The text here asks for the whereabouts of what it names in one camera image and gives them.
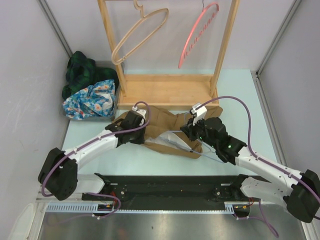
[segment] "pink clothes hanger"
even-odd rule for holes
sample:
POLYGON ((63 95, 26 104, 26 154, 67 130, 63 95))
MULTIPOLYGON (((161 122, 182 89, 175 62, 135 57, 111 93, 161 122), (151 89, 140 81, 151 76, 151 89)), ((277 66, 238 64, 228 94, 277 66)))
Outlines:
POLYGON ((208 6, 206 6, 200 16, 197 18, 197 20, 195 21, 190 34, 188 36, 188 38, 186 39, 183 51, 181 53, 180 56, 180 60, 179 60, 179 64, 178 64, 178 68, 181 68, 182 64, 185 61, 185 58, 188 56, 188 54, 190 53, 190 51, 194 48, 194 46, 196 45, 196 43, 198 42, 199 38, 202 36, 202 34, 205 32, 205 30, 208 28, 209 24, 212 22, 212 19, 217 15, 217 13, 219 12, 219 4, 217 2, 212 2, 210 3, 208 6), (207 12, 207 10, 209 8, 211 8, 212 6, 216 6, 216 11, 211 15, 211 17, 209 18, 209 20, 206 22, 206 24, 204 25, 204 27, 202 28, 202 30, 199 32, 198 36, 194 39, 193 43, 191 43, 190 46, 188 46, 189 41, 192 37, 192 35, 194 34, 194 31, 196 30, 200 20, 202 19, 202 17, 205 15, 205 13, 207 12))
POLYGON ((118 45, 115 47, 115 49, 112 52, 111 60, 113 64, 119 65, 121 64, 127 57, 129 57, 131 54, 133 54, 138 48, 140 48, 153 34, 156 33, 167 21, 169 9, 168 8, 162 8, 158 9, 156 11, 153 11, 147 15, 144 15, 144 6, 138 5, 138 0, 133 0, 133 5, 135 9, 140 11, 140 20, 133 25, 133 27, 124 35, 124 37, 121 39, 121 41, 118 43, 118 45), (122 45, 126 42, 126 40, 129 38, 129 36, 147 19, 151 18, 152 16, 159 14, 159 13, 165 13, 164 20, 162 23, 156 27, 155 30, 153 30, 145 39, 143 39, 140 43, 138 43, 131 51, 129 51, 127 54, 125 54, 122 58, 116 59, 119 49, 122 47, 122 45))

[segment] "reflective metal surface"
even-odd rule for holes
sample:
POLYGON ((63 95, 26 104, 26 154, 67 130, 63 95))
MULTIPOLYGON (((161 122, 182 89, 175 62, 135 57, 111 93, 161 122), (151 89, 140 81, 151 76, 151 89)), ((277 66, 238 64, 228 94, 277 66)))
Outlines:
MULTIPOLYGON (((305 240, 301 223, 277 205, 264 205, 265 215, 282 240, 305 240)), ((97 220, 80 214, 45 214, 39 240, 273 240, 255 219, 226 214, 119 213, 97 220)), ((254 205, 251 216, 261 216, 254 205)))

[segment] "brown fabric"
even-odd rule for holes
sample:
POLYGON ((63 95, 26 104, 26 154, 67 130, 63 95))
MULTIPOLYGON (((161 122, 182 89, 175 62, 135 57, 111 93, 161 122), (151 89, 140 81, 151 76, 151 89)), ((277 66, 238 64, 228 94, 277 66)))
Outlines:
MULTIPOLYGON (((150 106, 151 110, 151 119, 149 125, 145 129, 144 139, 147 140, 148 138, 157 138, 160 134, 166 131, 179 131, 180 127, 191 118, 191 114, 188 113, 184 116, 183 113, 179 113, 174 115, 173 113, 169 112, 166 109, 157 108, 155 106, 150 106)), ((211 117, 219 117, 222 113, 223 109, 221 107, 215 107, 209 109, 205 115, 205 119, 211 117)), ((124 119, 128 112, 123 113, 114 121, 118 119, 124 119)), ((198 141, 190 141, 188 137, 183 132, 175 133, 179 138, 181 138, 186 144, 190 146, 190 148, 198 153, 202 153, 202 146, 201 143, 198 141)), ((171 155, 178 155, 184 156, 192 159, 197 159, 200 157, 199 154, 194 152, 187 152, 184 150, 175 149, 169 146, 164 146, 157 143, 152 142, 145 142, 143 144, 147 148, 157 151, 162 154, 171 154, 171 155)))

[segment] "pile of clothes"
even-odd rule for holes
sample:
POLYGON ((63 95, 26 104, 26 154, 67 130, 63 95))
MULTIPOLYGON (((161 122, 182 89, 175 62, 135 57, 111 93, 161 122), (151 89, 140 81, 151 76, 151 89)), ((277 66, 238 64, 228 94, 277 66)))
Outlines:
POLYGON ((67 64, 66 85, 62 104, 66 116, 74 120, 89 117, 110 117, 114 114, 117 72, 112 68, 96 67, 93 59, 76 51, 67 64))

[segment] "wooden shelf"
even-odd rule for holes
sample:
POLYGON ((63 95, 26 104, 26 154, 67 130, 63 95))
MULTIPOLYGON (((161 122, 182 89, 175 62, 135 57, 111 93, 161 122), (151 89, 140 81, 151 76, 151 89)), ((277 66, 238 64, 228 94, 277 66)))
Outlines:
MULTIPOLYGON (((138 101, 168 110, 190 110, 196 103, 210 100, 209 74, 126 74, 127 92, 120 93, 118 108, 129 110, 138 101)), ((217 89, 213 98, 218 96, 217 89)), ((219 106, 219 101, 206 105, 219 106)))

